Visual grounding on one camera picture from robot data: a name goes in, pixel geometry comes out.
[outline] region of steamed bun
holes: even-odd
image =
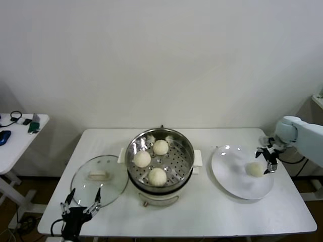
[[[263,176],[263,167],[259,162],[249,163],[246,167],[247,173],[254,177]]]
[[[165,155],[168,152],[168,144],[165,140],[157,140],[152,149],[156,155]]]
[[[134,157],[134,163],[139,168],[144,168],[150,164],[151,157],[147,151],[139,151]]]
[[[161,168],[154,168],[148,174],[149,183],[155,187],[161,187],[167,182],[166,172]]]

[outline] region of white table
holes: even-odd
[[[60,202],[70,192],[75,171],[98,155],[118,155],[122,147],[143,130],[86,130],[46,211],[38,231],[50,234],[50,226],[61,218]],[[260,129],[178,129],[202,152],[203,168],[185,185],[180,199],[169,207],[143,207],[129,181],[124,193],[103,207],[82,227],[82,236],[129,237],[217,237],[312,232],[317,225],[285,168],[279,163],[271,192],[259,201],[236,198],[224,190],[210,172],[216,146],[258,146]],[[57,224],[54,233],[60,234]]]
[[[0,124],[7,125],[12,123],[10,121],[9,113],[0,113],[1,119]],[[32,119],[32,114],[23,114],[22,117]],[[40,118],[40,129],[42,129],[49,120],[48,115],[38,114]],[[32,204],[30,201],[35,196],[36,190],[30,190],[24,197],[14,188],[14,184],[20,184],[21,181],[16,175],[11,171],[12,167],[16,164],[21,155],[26,151],[31,142],[38,136],[37,134],[29,134],[29,125],[19,125],[13,124],[9,127],[0,128],[0,132],[3,130],[10,130],[11,136],[8,141],[0,146],[0,174],[5,174],[12,182],[10,184],[6,183],[0,178],[0,191],[3,195],[0,198],[0,204],[3,202],[5,197],[10,198],[16,204],[19,205],[18,214],[19,219],[24,215],[25,212],[35,212],[43,213],[45,210],[45,205]],[[14,229],[16,227],[16,215],[13,217],[9,223],[8,228]]]

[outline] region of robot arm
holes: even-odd
[[[275,135],[260,139],[256,157],[263,154],[267,161],[264,174],[275,172],[278,155],[287,147],[294,146],[298,152],[323,167],[323,126],[308,124],[298,117],[285,116],[276,125]]]
[[[275,133],[281,141],[294,146],[301,155],[323,167],[323,126],[285,116],[277,123]]]

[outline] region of cable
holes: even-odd
[[[308,163],[308,159],[305,161],[305,163],[303,164],[302,168],[299,170],[299,172],[295,175],[298,176],[299,173],[301,173],[301,171],[304,169],[304,166]]]
[[[19,114],[19,117],[13,117],[13,114],[14,113],[18,113]],[[8,125],[1,125],[0,124],[0,128],[5,128],[5,127],[9,127],[10,125],[13,125],[13,124],[15,124],[21,117],[22,117],[22,112],[21,111],[12,111],[11,113],[10,113],[10,117],[11,117],[11,120],[12,119],[15,119],[15,121],[13,121],[12,123],[10,123],[10,124],[8,124]]]
[[[303,156],[302,159],[300,159],[299,161],[296,161],[296,162],[287,162],[287,161],[283,161],[281,160],[280,158],[278,158],[281,162],[283,163],[286,163],[286,164],[298,164],[298,163],[301,163],[304,159],[305,159],[305,156]]]
[[[52,224],[51,224],[51,227],[50,227],[50,235],[51,235],[52,237],[57,237],[57,235],[54,235],[54,233],[52,232],[52,229],[53,229],[54,225],[55,225],[56,223],[58,223],[58,222],[62,221],[62,220],[63,220],[62,218],[61,218],[61,219],[58,219],[58,220],[55,220],[55,221],[54,221],[54,223],[52,223]]]
[[[14,238],[14,242],[16,242],[16,237],[14,236],[14,234],[8,228],[6,228],[4,231],[2,231],[0,233],[0,235],[4,234],[6,231],[8,231],[10,233],[10,238],[7,241],[10,242],[11,241],[11,238],[13,237]]]

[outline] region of computer mouse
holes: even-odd
[[[4,145],[11,135],[11,131],[3,130],[0,132],[0,146]]]

